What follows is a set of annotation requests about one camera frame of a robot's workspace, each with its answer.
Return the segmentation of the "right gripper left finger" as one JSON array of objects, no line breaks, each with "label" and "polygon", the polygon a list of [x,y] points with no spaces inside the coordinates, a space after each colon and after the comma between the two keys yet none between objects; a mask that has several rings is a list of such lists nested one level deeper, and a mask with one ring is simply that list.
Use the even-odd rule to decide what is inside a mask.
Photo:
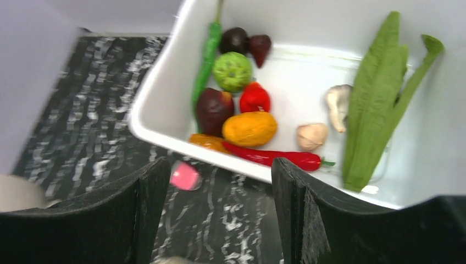
[{"label": "right gripper left finger", "polygon": [[1,263],[150,263],[170,176],[161,157],[51,208],[1,213]]}]

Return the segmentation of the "long green chili pepper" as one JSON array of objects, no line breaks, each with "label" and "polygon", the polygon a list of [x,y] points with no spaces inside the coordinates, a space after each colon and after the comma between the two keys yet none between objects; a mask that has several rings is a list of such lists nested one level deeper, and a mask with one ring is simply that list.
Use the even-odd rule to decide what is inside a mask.
[{"label": "long green chili pepper", "polygon": [[202,59],[202,63],[199,68],[198,74],[196,76],[196,80],[195,80],[193,91],[192,91],[192,97],[191,97],[192,110],[193,110],[194,118],[196,120],[197,131],[199,133],[202,132],[202,128],[201,128],[201,125],[199,123],[199,118],[196,113],[196,106],[197,106],[198,99],[201,93],[206,88],[207,82],[212,73],[216,52],[217,52],[217,49],[218,49],[218,46],[221,40],[221,36],[223,33],[223,30],[221,27],[221,13],[222,13],[222,8],[223,8],[223,3],[224,3],[223,0],[218,1],[217,13],[215,15],[215,19],[209,25],[209,36],[203,47],[203,59]]}]

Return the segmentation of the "white plastic bin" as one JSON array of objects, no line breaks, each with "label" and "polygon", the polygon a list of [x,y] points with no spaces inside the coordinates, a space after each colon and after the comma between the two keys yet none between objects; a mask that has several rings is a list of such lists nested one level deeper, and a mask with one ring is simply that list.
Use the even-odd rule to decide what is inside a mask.
[{"label": "white plastic bin", "polygon": [[[216,1],[184,1],[170,40],[131,110],[139,139],[270,183],[268,167],[188,143],[196,131],[191,89]],[[408,74],[426,50],[421,34],[445,45],[407,108],[369,185],[357,197],[401,208],[436,195],[465,194],[465,1],[225,1],[221,23],[267,34],[273,47],[254,77],[272,99],[278,132],[265,148],[296,151],[296,127],[329,123],[324,95],[351,84],[391,11],[401,15]]]}]

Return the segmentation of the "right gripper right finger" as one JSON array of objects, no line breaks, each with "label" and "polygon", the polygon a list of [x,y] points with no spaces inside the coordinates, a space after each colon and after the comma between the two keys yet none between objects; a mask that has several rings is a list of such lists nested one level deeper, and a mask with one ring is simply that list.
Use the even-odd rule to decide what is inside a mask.
[{"label": "right gripper right finger", "polygon": [[465,263],[465,197],[392,210],[318,180],[285,158],[271,167],[285,263]]}]

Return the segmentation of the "green bumpy fruit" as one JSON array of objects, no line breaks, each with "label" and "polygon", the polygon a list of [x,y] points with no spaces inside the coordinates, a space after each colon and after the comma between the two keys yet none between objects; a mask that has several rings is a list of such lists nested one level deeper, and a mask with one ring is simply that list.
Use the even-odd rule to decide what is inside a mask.
[{"label": "green bumpy fruit", "polygon": [[221,89],[239,93],[251,83],[253,70],[245,55],[227,52],[215,60],[212,73]]}]

